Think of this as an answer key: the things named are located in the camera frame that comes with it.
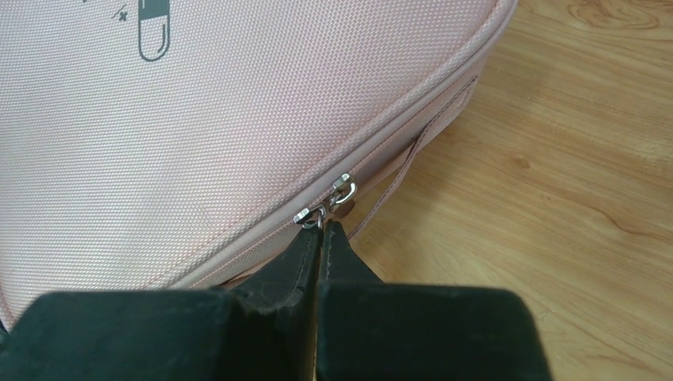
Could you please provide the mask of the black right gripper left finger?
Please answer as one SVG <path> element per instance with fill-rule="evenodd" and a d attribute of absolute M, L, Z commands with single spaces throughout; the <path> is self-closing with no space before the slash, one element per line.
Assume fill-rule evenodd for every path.
<path fill-rule="evenodd" d="M 4 380 L 311 380 L 320 229 L 227 289 L 56 292 L 1 347 Z"/>

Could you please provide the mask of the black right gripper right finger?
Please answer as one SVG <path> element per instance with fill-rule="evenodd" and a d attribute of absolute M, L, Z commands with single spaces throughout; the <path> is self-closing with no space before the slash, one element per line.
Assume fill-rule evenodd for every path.
<path fill-rule="evenodd" d="M 383 282 L 329 221 L 317 282 L 319 380 L 550 380 L 512 291 Z"/>

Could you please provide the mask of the pink medicine kit case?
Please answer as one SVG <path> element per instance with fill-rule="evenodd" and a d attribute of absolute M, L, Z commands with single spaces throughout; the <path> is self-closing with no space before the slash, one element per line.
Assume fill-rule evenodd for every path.
<path fill-rule="evenodd" d="M 4 1 L 1 322 L 53 291 L 206 288 L 467 105 L 514 1 Z"/>

